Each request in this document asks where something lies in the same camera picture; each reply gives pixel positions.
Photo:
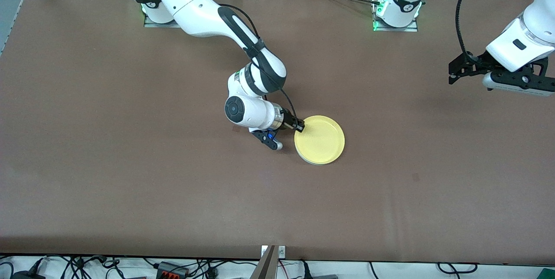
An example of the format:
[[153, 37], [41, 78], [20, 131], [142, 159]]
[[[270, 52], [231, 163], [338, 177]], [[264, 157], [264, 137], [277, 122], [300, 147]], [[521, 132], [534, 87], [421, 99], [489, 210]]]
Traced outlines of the yellow round plate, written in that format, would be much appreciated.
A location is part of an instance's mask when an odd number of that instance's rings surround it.
[[335, 120], [313, 115], [304, 120], [303, 132], [295, 132], [294, 145], [296, 150], [333, 153], [339, 158], [345, 147], [345, 135]]

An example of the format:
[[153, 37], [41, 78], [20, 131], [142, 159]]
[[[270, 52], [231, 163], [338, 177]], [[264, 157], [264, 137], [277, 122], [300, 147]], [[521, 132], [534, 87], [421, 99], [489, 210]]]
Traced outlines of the grey metal pole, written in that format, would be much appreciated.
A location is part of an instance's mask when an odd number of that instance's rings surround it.
[[279, 246], [267, 246], [250, 279], [275, 279], [279, 261]]

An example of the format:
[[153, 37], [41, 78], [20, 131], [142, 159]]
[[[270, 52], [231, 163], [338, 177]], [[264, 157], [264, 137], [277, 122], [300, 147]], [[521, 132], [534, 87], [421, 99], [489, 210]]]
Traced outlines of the pale green round plate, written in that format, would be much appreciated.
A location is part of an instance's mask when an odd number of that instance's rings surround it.
[[297, 150], [297, 154], [308, 164], [311, 165], [326, 165], [333, 163], [338, 156], [333, 153], [321, 153], [321, 152], [303, 152]]

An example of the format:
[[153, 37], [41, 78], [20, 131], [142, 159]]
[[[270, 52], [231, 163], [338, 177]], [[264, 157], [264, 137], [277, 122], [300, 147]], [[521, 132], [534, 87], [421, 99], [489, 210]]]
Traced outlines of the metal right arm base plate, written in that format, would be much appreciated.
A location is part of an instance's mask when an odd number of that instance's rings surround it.
[[180, 26], [175, 22], [171, 14], [165, 9], [143, 9], [144, 26], [147, 28], [178, 28]]

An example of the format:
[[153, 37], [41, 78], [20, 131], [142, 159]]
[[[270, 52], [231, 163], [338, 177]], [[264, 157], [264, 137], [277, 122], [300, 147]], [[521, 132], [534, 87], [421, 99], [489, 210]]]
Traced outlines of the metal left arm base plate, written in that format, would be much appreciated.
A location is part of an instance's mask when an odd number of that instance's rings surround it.
[[373, 22], [373, 30], [384, 32], [418, 32], [418, 23], [417, 20], [413, 20], [408, 26], [396, 27], [388, 25], [380, 18], [376, 18]]

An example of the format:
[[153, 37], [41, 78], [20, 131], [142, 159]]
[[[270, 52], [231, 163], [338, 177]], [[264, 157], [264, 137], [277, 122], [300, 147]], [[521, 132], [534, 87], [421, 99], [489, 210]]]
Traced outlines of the black power strip red switches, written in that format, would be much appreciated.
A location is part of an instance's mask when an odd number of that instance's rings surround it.
[[155, 279], [186, 279], [189, 274], [187, 267], [167, 262], [156, 263], [154, 268], [157, 270]]

